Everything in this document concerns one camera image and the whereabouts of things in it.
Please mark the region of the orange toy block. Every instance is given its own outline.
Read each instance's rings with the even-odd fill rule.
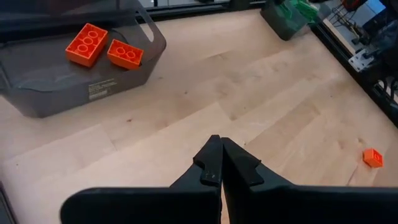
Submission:
[[[72,62],[91,67],[108,41],[108,31],[87,23],[65,50]]]
[[[363,161],[371,167],[383,166],[383,156],[373,148],[363,151]]]
[[[143,50],[116,39],[112,40],[112,44],[108,50],[108,58],[110,61],[126,69],[138,68],[143,54]]]

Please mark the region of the label on bin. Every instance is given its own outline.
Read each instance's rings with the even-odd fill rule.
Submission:
[[[111,86],[116,84],[118,83],[116,83],[114,78],[111,78],[109,80],[88,85],[88,99],[96,100],[111,94]]]

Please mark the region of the translucent plastic container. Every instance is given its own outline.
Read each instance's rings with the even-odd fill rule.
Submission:
[[[282,40],[290,40],[293,36],[305,32],[307,25],[321,22],[329,16],[330,9],[326,4],[312,4],[318,13],[312,18],[308,11],[304,16],[294,3],[297,0],[267,0],[260,14]]]
[[[36,8],[18,11],[15,3],[0,9],[1,92],[26,116],[43,118],[143,85],[166,48],[164,36],[138,0],[81,0],[67,6],[41,1]],[[109,36],[91,68],[65,56],[87,22]],[[111,63],[106,51],[113,39],[144,51],[137,69]]]

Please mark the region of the small orange block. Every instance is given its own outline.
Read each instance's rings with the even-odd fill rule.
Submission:
[[[108,58],[110,61],[126,69],[138,68],[143,54],[143,50],[116,39],[112,40],[112,44],[108,50]]]
[[[108,31],[87,23],[65,50],[72,62],[91,67],[108,40]]]
[[[383,156],[373,148],[363,151],[363,161],[371,167],[383,166]]]

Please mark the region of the wooden floor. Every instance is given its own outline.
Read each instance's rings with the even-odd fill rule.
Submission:
[[[142,87],[45,119],[0,99],[1,180],[21,223],[59,222],[84,188],[168,186],[211,134],[296,184],[374,184],[361,151],[392,151],[398,131],[311,32],[284,42],[258,10],[157,25],[167,48]]]

